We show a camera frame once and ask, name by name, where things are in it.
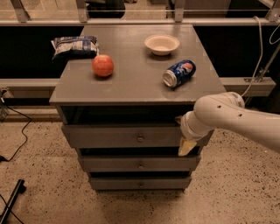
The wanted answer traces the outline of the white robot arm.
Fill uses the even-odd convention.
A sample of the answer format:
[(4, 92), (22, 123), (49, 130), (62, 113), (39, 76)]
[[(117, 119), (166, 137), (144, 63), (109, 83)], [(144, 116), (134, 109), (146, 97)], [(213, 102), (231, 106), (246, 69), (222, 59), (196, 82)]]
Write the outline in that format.
[(280, 152), (280, 115), (245, 109), (235, 92), (210, 94), (199, 98), (193, 111), (179, 118), (182, 137), (178, 155), (187, 155), (210, 131), (233, 131), (277, 153)]

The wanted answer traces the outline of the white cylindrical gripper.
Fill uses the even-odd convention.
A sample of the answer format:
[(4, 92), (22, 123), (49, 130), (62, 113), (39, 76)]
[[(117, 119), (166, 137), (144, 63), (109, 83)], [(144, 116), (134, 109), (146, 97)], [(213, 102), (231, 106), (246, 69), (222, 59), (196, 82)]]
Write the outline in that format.
[(189, 111), (183, 116), (176, 116), (175, 121), (180, 124), (180, 130), (183, 135), (178, 148), (180, 157), (186, 156), (196, 146), (195, 141), (199, 141), (214, 130), (214, 127), (207, 126), (201, 122), (193, 111)]

